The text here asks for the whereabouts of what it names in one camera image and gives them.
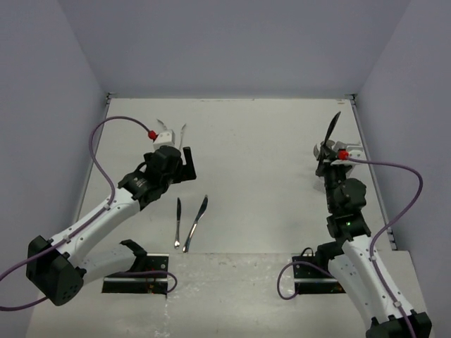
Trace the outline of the long steel fork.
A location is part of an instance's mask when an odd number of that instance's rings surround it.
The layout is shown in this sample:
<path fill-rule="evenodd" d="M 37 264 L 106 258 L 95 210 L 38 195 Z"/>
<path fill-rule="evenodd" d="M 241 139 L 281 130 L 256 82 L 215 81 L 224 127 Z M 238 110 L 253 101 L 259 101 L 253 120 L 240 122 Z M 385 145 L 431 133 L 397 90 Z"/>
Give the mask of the long steel fork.
<path fill-rule="evenodd" d="M 313 154 L 314 158 L 318 160 L 321 154 L 321 147 L 319 147 L 317 144 L 314 146 Z"/>

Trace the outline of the long steel knife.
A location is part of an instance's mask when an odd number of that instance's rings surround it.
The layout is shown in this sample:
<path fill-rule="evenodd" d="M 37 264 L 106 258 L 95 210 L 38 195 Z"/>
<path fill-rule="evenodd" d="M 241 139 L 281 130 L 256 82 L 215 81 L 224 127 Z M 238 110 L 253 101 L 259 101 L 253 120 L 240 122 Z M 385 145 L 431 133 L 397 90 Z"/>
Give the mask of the long steel knife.
<path fill-rule="evenodd" d="M 202 219 L 202 217 L 204 216 L 204 214 L 206 212 L 208 202 L 209 202 L 209 197 L 206 194 L 204 196 L 201 206 L 199 207 L 198 213 L 197 213 L 196 217 L 194 218 L 192 227 L 190 228 L 190 232 L 185 240 L 185 243 L 183 246 L 183 253 L 185 253 L 185 254 L 190 250 L 190 244 L 191 244 L 192 238 L 194 236 L 194 232 L 198 226 L 199 221 Z"/>

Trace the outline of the clear plastic utensil container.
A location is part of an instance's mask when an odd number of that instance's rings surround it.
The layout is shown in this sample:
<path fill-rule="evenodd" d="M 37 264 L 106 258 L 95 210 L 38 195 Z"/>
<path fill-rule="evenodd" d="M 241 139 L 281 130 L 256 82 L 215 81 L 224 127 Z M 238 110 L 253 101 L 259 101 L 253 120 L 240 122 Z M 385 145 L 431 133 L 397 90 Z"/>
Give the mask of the clear plastic utensil container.
<path fill-rule="evenodd" d="M 322 194 L 325 194 L 326 193 L 326 188 L 325 188 L 325 185 L 324 185 L 324 178 L 321 177 L 321 176 L 315 175 L 313 188 L 316 191 L 321 192 Z"/>

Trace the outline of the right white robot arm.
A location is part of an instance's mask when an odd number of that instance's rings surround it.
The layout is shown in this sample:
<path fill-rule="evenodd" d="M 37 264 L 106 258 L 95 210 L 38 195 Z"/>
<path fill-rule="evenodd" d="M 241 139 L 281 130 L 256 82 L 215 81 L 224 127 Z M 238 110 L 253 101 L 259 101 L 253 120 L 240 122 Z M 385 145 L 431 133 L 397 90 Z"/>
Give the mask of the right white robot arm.
<path fill-rule="evenodd" d="M 333 276 L 363 320 L 366 337 L 430 337 L 432 322 L 418 312 L 395 284 L 376 250 L 375 239 L 362 209 L 366 185 L 348 177 L 354 154 L 335 143 L 316 146 L 316 175 L 323 178 L 331 243 L 318 247 L 316 272 Z"/>

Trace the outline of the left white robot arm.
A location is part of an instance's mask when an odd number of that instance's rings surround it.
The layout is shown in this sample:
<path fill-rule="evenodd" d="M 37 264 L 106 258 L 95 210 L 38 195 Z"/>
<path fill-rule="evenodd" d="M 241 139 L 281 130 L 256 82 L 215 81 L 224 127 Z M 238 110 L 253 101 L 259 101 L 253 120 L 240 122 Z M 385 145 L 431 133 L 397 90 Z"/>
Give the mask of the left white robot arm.
<path fill-rule="evenodd" d="M 81 288 L 114 274 L 140 276 L 147 267 L 145 250 L 132 240 L 98 256 L 89 252 L 127 219 L 158 200 L 172 184 L 195 180 L 192 151 L 161 146 L 146 153 L 107 197 L 84 218 L 49 239 L 28 245 L 26 276 L 55 306 L 68 303 Z"/>

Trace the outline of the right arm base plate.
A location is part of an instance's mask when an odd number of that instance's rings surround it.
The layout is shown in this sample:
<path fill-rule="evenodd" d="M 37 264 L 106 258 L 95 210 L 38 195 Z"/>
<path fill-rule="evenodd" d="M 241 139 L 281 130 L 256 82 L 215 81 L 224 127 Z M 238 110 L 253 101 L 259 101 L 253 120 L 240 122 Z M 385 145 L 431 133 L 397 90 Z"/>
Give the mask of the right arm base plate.
<path fill-rule="evenodd" d="M 292 267 L 295 291 L 303 294 L 344 294 L 345 290 L 339 282 L 327 277 L 309 265 L 296 263 Z"/>

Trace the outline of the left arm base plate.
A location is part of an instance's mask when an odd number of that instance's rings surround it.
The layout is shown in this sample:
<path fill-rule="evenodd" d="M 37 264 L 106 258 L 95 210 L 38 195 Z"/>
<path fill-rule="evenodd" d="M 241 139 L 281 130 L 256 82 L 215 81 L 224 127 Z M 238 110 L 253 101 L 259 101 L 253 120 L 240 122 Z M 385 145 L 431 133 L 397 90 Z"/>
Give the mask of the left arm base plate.
<path fill-rule="evenodd" d="M 115 275 L 103 279 L 102 294 L 161 294 L 168 293 L 168 276 L 165 273 L 149 275 L 152 271 L 168 271 L 169 255 L 167 253 L 151 253 L 144 260 L 144 265 L 136 269 L 143 276 L 116 277 Z"/>

